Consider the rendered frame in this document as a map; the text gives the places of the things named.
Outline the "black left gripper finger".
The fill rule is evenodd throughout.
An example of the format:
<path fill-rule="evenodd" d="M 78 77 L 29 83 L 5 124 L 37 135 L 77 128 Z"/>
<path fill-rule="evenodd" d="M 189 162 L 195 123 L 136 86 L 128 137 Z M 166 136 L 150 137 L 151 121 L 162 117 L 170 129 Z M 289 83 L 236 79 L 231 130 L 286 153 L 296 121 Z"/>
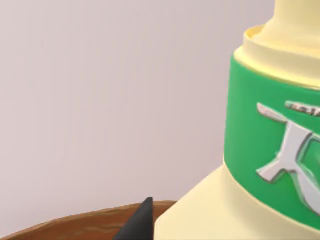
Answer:
<path fill-rule="evenodd" d="M 154 202 L 147 197 L 112 240 L 154 240 Z"/>

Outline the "cream trophy with green band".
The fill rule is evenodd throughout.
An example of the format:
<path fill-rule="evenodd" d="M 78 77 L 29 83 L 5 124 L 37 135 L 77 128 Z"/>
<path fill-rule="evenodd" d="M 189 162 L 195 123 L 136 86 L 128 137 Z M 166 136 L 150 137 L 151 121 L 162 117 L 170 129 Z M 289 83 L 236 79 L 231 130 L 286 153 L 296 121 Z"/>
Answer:
<path fill-rule="evenodd" d="M 154 240 L 320 240 L 320 0 L 274 0 L 230 59 L 223 164 Z"/>

